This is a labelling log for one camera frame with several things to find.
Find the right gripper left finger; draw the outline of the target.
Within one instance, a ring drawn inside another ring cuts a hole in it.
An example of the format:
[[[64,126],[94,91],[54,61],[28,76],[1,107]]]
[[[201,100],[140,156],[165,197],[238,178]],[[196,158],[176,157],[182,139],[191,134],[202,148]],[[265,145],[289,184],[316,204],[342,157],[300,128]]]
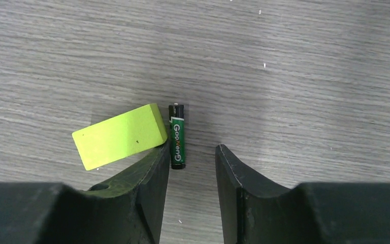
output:
[[[159,243],[170,144],[87,191],[0,182],[0,243]]]

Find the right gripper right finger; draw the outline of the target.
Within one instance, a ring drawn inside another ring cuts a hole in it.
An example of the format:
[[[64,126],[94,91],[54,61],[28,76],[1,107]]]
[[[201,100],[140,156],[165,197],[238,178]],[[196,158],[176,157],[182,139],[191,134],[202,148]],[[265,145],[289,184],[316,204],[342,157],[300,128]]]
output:
[[[225,243],[390,243],[390,183],[305,182],[289,189],[215,150]]]

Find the green battery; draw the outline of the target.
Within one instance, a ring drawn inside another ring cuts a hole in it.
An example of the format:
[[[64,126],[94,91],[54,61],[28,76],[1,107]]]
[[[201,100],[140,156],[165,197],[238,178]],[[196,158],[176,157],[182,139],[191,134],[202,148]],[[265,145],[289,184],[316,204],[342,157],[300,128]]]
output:
[[[171,168],[184,169],[186,166],[184,105],[177,103],[169,105],[169,124]]]

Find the green block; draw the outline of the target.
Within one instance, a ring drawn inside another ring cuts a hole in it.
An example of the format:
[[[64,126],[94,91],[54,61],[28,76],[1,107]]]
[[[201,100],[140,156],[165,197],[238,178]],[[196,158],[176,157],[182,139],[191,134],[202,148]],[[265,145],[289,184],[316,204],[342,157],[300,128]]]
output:
[[[72,133],[85,170],[152,149],[168,134],[156,103],[144,105]]]

